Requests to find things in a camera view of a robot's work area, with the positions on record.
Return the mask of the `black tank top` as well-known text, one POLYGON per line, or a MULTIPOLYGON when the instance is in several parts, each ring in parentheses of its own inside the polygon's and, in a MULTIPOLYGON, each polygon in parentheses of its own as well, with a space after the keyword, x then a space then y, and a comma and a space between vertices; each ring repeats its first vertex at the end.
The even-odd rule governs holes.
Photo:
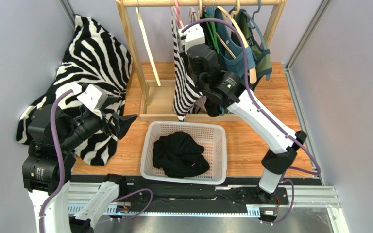
POLYGON ((154 142, 152 162, 156 169, 162 169, 170 178, 196 177, 211 168, 203 153, 204 147, 191 135, 176 131, 154 142))

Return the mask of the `cream hanger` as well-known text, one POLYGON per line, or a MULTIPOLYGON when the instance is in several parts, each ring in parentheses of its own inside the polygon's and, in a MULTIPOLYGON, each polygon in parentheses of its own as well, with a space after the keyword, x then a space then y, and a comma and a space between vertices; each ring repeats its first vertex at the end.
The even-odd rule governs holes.
POLYGON ((145 45, 145 48, 146 48, 146 52, 147 52, 147 55, 148 55, 148 58, 149 58, 149 61, 150 61, 150 64, 151 64, 151 67, 152 67, 152 70, 153 70, 154 77, 155 77, 157 85, 160 87, 161 86, 161 81, 160 81, 160 78, 159 78, 159 75, 158 75, 158 72, 157 72, 157 69, 156 69, 156 65, 155 65, 153 55, 152 55, 152 52, 151 52, 151 48, 150 48, 150 45, 149 45, 149 41, 148 41, 148 38, 147 38, 146 29, 145 29, 143 19, 142 19, 141 13, 140 13, 138 0, 136 0, 136 15, 137 15, 138 24, 140 26, 140 30, 141 30, 142 38, 143 38, 143 41, 144 41, 144 45, 145 45))

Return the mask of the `striped tank top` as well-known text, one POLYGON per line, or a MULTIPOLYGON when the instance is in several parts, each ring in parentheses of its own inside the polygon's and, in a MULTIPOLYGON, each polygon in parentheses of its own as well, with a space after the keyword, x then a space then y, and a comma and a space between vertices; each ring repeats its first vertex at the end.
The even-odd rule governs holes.
POLYGON ((173 38, 173 57, 175 71, 175 90, 172 109, 179 121, 184 121, 188 115, 195 114, 198 108, 195 102, 202 97, 193 79, 188 75, 184 60, 178 48, 178 29, 175 8, 171 7, 171 25, 173 38))

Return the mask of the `pink hanger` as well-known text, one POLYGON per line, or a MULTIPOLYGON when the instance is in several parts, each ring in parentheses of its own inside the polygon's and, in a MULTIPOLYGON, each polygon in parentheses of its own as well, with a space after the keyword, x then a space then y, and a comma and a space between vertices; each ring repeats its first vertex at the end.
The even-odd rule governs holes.
POLYGON ((173 6, 172 9, 175 13, 175 21, 177 23, 178 28, 179 29, 184 28, 184 24, 182 22, 182 17, 180 16, 180 8, 179 8, 178 0, 174 0, 174 6, 173 6))

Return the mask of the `mauve tank top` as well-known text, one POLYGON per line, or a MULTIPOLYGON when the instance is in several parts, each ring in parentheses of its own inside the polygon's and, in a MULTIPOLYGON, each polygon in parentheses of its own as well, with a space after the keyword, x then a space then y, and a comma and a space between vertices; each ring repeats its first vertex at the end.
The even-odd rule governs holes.
POLYGON ((195 101, 194 105, 201 108, 207 114, 209 114, 213 108, 213 103, 208 99, 207 96, 200 97, 195 101))

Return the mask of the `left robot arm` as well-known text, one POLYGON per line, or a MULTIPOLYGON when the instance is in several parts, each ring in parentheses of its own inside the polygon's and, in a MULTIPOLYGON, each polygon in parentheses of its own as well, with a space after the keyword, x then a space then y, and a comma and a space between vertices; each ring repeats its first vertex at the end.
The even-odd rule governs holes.
POLYGON ((107 120, 104 114, 98 116, 81 106, 80 115, 71 117, 59 103, 56 100, 33 114, 28 127, 32 141, 22 164, 24 187, 34 206, 38 232, 92 233, 113 200, 127 193, 127 179, 106 175, 84 208, 70 216, 68 193, 76 162, 73 151, 98 131, 122 139, 137 115, 113 114, 107 120))

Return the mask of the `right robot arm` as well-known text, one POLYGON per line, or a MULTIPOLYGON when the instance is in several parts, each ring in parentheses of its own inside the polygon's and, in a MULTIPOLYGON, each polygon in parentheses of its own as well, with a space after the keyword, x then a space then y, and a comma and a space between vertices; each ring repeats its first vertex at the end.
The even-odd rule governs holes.
POLYGON ((246 89, 242 78, 222 70, 217 53, 208 45, 189 47, 184 58, 196 88, 208 103, 215 105, 216 112, 220 113, 223 108, 237 115, 269 146, 261 162, 264 170, 258 184, 258 197, 270 197, 293 164, 307 134, 288 128, 259 102, 252 90, 246 89))

